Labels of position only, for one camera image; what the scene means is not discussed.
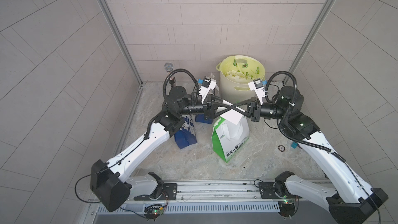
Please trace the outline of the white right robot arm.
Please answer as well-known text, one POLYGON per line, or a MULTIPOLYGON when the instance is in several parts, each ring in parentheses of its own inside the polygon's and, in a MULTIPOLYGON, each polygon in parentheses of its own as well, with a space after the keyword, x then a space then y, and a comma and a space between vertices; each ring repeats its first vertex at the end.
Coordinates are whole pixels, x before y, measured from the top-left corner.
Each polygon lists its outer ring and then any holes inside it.
POLYGON ((244 112, 252 121, 259 118, 277 119, 281 134, 299 144, 319 165, 333 184, 325 188, 286 171, 275 178, 275 194, 280 198, 297 196, 327 210, 339 224, 362 224, 388 200, 381 188, 374 188, 362 179, 330 145, 314 121, 301 112, 304 101, 297 79, 287 71, 272 75, 286 75, 292 86, 282 87, 276 100, 268 98, 269 83, 262 89, 265 101, 252 98, 232 105, 233 110, 246 105, 244 112))

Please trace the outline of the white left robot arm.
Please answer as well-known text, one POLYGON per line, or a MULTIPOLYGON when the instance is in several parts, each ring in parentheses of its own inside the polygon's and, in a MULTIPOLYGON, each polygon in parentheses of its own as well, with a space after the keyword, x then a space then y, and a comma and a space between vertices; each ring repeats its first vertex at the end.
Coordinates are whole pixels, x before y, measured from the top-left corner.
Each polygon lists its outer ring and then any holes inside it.
POLYGON ((138 179, 130 179, 130 176, 157 147, 183 128, 186 117, 222 117, 238 124, 246 116, 246 111, 237 105, 209 94, 216 84, 209 77, 196 80, 192 73, 183 68, 169 72, 162 88, 162 109, 149 121, 146 132, 107 162, 98 160, 92 166, 88 178, 98 203, 109 212, 114 212, 130 197, 145 195, 157 199, 163 187, 160 177, 154 173, 138 179))

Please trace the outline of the green white paper bag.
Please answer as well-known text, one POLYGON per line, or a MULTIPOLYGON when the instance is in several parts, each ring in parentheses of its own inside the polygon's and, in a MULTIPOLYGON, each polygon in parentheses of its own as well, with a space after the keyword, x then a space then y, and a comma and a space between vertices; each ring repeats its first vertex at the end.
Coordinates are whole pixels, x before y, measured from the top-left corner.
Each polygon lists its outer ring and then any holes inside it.
POLYGON ((242 117, 237 124, 219 117, 213 124, 212 148, 226 163, 231 160, 248 139, 249 126, 246 117, 242 117))

